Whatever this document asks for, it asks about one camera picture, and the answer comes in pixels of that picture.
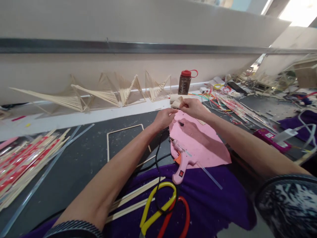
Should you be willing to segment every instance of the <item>black cable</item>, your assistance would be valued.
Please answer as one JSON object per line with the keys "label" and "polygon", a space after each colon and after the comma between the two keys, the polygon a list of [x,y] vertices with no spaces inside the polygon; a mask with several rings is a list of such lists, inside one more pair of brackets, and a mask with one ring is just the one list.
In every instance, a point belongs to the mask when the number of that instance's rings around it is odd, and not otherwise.
{"label": "black cable", "polygon": [[[161,161],[162,159],[165,159],[166,157],[169,157],[170,155],[172,155],[172,154],[169,153],[169,154],[167,154],[167,155],[164,155],[163,157],[161,157],[161,158],[158,159],[158,162]],[[137,174],[137,173],[140,173],[140,172],[144,172],[144,171],[146,171],[146,170],[152,168],[152,166],[155,165],[155,164],[156,164],[156,162],[152,163],[151,165],[149,165],[149,166],[147,166],[147,167],[145,167],[145,168],[142,168],[142,169],[140,169],[140,170],[137,170],[137,171],[135,171],[135,172],[133,172],[133,173],[134,173],[134,174]]]}
{"label": "black cable", "polygon": [[177,203],[177,201],[178,201],[178,186],[177,186],[177,185],[175,185],[175,186],[176,186],[175,205],[174,205],[174,207],[173,207],[171,210],[166,210],[166,211],[164,211],[164,210],[159,206],[158,200],[157,200],[157,198],[156,198],[156,196],[157,196],[157,194],[158,194],[158,190],[159,190],[159,184],[161,183],[161,171],[160,171],[160,169],[159,169],[159,164],[158,164],[158,153],[159,153],[159,148],[160,148],[160,146],[161,146],[162,137],[163,137],[164,133],[166,133],[166,132],[169,132],[169,131],[168,131],[168,130],[164,130],[164,131],[162,132],[161,138],[160,138],[159,144],[158,144],[158,149],[157,149],[156,154],[155,154],[155,164],[156,164],[156,168],[158,169],[158,183],[157,183],[157,186],[156,186],[156,192],[155,192],[154,197],[155,197],[156,207],[157,207],[157,209],[158,209],[163,215],[166,215],[166,214],[171,213],[171,212],[174,210],[174,208],[176,207],[176,203]]}

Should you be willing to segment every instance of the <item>sleeve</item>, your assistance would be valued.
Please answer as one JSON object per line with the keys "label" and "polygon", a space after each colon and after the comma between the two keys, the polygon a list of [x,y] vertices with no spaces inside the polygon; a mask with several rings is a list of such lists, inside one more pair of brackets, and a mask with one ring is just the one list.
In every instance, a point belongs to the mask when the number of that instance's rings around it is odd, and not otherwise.
{"label": "sleeve", "polygon": [[275,237],[317,237],[317,178],[282,175],[263,184],[255,206]]}
{"label": "sleeve", "polygon": [[93,224],[72,220],[52,227],[44,238],[102,238],[102,233]]}

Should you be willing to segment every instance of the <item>workbench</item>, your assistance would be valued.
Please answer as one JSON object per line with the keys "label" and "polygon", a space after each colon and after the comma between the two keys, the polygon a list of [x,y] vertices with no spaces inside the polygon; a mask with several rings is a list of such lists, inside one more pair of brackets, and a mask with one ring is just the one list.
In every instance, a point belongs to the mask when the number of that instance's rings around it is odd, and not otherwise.
{"label": "workbench", "polygon": [[[281,120],[288,116],[294,116],[295,110],[297,109],[297,106],[289,102],[277,101],[274,98],[264,96],[248,96],[244,99],[241,99],[240,102],[256,111],[262,112],[263,114],[265,114],[267,110],[271,110],[270,113],[276,114],[274,116],[274,120]],[[76,141],[74,141],[74,143],[66,148],[62,156],[53,166],[46,179],[43,181],[37,192],[33,195],[27,206],[16,220],[7,237],[16,238],[26,234],[41,221],[66,208],[72,202],[72,200],[82,191],[86,184],[94,177],[94,175],[107,163],[108,132],[139,124],[143,124],[144,128],[146,128],[154,121],[157,112],[158,111],[152,111],[95,123],[95,125],[90,130],[88,130],[85,134],[83,134]],[[230,121],[229,116],[220,114],[216,111],[212,112],[223,119]],[[77,134],[79,134],[88,126],[88,124],[82,125]],[[240,127],[252,133],[252,131],[246,129],[245,127]],[[75,130],[75,128],[76,127],[72,127],[69,135]],[[118,133],[110,134],[110,158],[112,158],[126,144],[128,144],[137,134],[141,132],[141,130],[142,128],[139,126]],[[160,134],[157,135],[150,144],[152,152],[149,153],[149,150],[147,149],[145,155],[141,159],[141,162],[146,158],[155,155],[159,138]],[[298,147],[304,145],[304,142],[297,138],[291,138],[288,141]],[[161,143],[158,158],[169,153],[170,142],[166,137]],[[300,149],[291,149],[286,154],[286,156],[288,156],[291,160],[297,160],[302,156],[302,153]],[[154,163],[154,159],[144,164],[141,169],[148,167],[152,163]],[[172,157],[169,156],[159,161],[158,164],[162,166],[171,163],[173,163],[173,160]],[[233,161],[233,163],[228,166],[240,180],[242,185],[248,186],[247,183],[250,180],[246,177],[246,173],[241,171],[241,168],[237,168],[239,165]],[[29,185],[14,200],[14,202],[7,209],[4,209],[0,213],[0,230],[3,230],[4,226],[25,199],[37,180],[44,173],[46,168],[47,166],[37,174],[37,176],[29,183]]]}

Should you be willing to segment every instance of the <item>glue gun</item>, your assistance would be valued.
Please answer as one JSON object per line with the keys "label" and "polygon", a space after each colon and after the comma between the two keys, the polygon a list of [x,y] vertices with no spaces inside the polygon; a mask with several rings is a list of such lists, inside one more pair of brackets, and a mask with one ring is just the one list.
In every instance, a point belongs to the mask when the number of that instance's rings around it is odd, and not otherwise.
{"label": "glue gun", "polygon": [[194,165],[197,162],[197,159],[193,158],[192,155],[185,150],[177,140],[174,140],[172,137],[171,141],[176,150],[180,153],[181,164],[175,174],[172,175],[172,181],[174,184],[181,184],[185,176],[186,168],[188,164]]}

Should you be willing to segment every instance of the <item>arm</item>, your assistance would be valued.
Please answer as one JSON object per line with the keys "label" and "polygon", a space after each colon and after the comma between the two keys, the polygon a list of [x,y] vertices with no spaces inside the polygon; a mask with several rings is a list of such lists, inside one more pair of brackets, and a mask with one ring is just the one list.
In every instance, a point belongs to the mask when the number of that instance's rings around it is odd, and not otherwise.
{"label": "arm", "polygon": [[168,108],[158,112],[154,122],[95,175],[54,226],[69,220],[83,220],[102,230],[111,205],[135,170],[147,146],[158,132],[168,127],[177,111]]}
{"label": "arm", "polygon": [[180,108],[210,125],[263,178],[283,174],[310,174],[261,139],[211,112],[206,113],[198,99],[184,99]]}

